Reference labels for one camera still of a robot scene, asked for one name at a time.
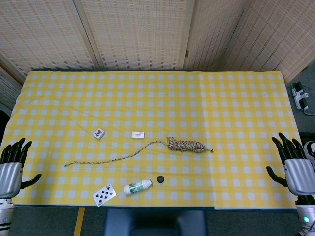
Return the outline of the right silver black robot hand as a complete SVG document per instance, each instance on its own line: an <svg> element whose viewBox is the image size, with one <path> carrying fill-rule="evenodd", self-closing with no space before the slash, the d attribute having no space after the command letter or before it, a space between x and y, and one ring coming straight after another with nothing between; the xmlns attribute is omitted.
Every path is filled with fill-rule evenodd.
<svg viewBox="0 0 315 236"><path fill-rule="evenodd" d="M269 177L276 183L287 187L296 196L315 195L315 171L305 157L303 145L295 138L289 140L283 133L280 139L272 137L276 145L285 177L277 176L270 166L266 167Z"/></svg>

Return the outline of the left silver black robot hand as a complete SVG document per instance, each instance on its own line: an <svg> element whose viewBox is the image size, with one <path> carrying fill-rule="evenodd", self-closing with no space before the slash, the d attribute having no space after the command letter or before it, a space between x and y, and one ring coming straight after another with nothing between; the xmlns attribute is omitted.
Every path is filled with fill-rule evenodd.
<svg viewBox="0 0 315 236"><path fill-rule="evenodd" d="M37 183L42 174L33 179L22 181L23 168L32 141L22 138L12 145L7 145L0 156L0 199L14 198L20 190Z"/></svg>

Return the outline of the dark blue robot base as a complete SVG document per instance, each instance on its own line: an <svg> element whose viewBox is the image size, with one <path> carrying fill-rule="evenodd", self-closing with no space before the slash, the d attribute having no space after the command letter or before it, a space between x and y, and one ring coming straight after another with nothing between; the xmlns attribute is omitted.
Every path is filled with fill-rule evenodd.
<svg viewBox="0 0 315 236"><path fill-rule="evenodd" d="M208 236L206 213L182 209L107 210L104 236Z"/></svg>

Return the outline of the white black sneaker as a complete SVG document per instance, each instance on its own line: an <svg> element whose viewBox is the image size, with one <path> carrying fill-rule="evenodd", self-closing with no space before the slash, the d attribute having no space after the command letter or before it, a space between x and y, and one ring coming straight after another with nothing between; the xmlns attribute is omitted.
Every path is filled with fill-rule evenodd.
<svg viewBox="0 0 315 236"><path fill-rule="evenodd" d="M304 144L305 157L310 161L315 171L315 141L308 141Z"/></svg>

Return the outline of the white power strip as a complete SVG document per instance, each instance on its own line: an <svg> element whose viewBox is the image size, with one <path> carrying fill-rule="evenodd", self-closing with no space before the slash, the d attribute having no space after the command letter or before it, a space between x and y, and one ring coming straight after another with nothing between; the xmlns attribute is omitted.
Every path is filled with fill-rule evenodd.
<svg viewBox="0 0 315 236"><path fill-rule="evenodd" d="M309 108L307 103L307 98L309 97L309 94L304 91L302 83L293 83L291 92L297 109L303 111L307 110Z"/></svg>

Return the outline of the yellow floor tape strip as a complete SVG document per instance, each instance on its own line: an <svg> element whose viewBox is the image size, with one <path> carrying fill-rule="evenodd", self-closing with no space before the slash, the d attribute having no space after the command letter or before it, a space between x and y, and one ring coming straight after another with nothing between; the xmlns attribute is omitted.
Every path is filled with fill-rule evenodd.
<svg viewBox="0 0 315 236"><path fill-rule="evenodd" d="M83 224L84 212L85 212L84 207L80 207L78 209L73 236L80 236L82 224Z"/></svg>

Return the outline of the eight of spades card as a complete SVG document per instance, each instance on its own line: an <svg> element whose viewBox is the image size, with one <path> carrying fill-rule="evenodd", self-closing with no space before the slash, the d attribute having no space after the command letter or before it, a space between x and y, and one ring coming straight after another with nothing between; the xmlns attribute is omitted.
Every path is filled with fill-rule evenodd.
<svg viewBox="0 0 315 236"><path fill-rule="evenodd" d="M116 196L116 192L111 184L106 185L102 189L93 194L93 199L98 207L111 200Z"/></svg>

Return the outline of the white bottle green label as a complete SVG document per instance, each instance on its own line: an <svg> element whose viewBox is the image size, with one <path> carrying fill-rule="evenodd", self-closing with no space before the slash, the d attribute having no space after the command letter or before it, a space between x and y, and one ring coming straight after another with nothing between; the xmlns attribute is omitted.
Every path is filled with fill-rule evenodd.
<svg viewBox="0 0 315 236"><path fill-rule="evenodd" d="M152 181L149 179L144 179L142 181L124 186L124 193L126 195L131 195L136 192L147 190L151 186L152 186Z"/></svg>

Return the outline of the yellow white checked tablecloth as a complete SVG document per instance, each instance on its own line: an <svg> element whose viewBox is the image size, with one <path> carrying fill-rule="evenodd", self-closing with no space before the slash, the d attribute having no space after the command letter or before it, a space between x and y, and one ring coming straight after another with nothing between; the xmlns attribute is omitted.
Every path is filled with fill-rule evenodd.
<svg viewBox="0 0 315 236"><path fill-rule="evenodd" d="M284 176L271 139L280 132L299 138L279 71L32 71L2 144L32 141L23 180L42 174L19 205L92 206L111 184L109 206L293 209L266 171ZM124 193L144 179L150 188Z"/></svg>

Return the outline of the woven bamboo folding screen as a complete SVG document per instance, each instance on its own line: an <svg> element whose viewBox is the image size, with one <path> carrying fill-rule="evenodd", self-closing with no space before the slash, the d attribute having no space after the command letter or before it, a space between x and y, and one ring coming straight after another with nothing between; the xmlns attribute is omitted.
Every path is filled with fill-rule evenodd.
<svg viewBox="0 0 315 236"><path fill-rule="evenodd" d="M0 0L0 107L35 69L281 71L315 59L315 0Z"/></svg>

